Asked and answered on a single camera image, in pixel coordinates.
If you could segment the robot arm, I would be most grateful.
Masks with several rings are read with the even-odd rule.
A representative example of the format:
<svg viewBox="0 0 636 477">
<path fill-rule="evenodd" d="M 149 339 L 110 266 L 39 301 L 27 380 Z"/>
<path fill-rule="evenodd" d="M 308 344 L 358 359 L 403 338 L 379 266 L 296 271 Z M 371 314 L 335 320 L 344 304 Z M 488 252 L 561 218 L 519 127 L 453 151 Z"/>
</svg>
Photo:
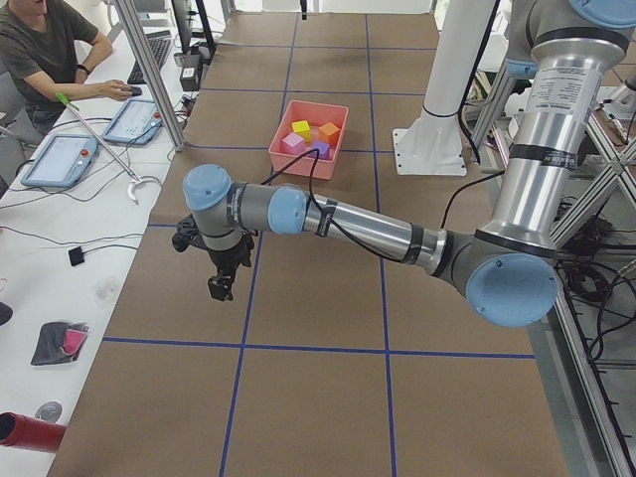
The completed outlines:
<svg viewBox="0 0 636 477">
<path fill-rule="evenodd" d="M 294 186 L 235 182 L 219 165 L 192 169 L 183 192 L 189 215 L 172 238 L 206 251 L 215 299 L 232 296 L 249 265 L 252 234 L 308 232 L 349 239 L 388 260 L 417 265 L 452 285 L 486 320 L 523 327 L 557 298 L 550 230 L 605 73 L 626 55 L 635 27 L 631 1 L 529 1 L 513 9 L 509 54 L 537 65 L 491 219 L 471 235 L 430 231 L 316 196 Z"/>
</svg>

